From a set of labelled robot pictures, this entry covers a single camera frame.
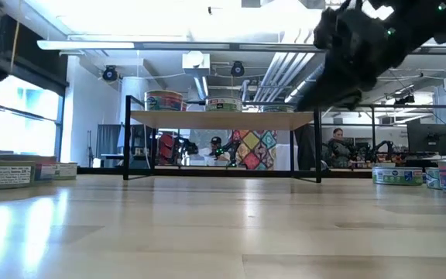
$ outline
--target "wooden tabletop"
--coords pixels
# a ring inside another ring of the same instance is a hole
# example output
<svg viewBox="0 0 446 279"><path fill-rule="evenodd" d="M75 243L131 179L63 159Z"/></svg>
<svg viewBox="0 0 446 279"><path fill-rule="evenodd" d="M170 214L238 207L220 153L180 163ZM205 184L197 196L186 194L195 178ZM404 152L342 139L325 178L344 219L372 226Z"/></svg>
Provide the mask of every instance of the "wooden tabletop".
<svg viewBox="0 0 446 279"><path fill-rule="evenodd" d="M145 112L132 118L151 128L295 130L313 119L311 112Z"/></svg>

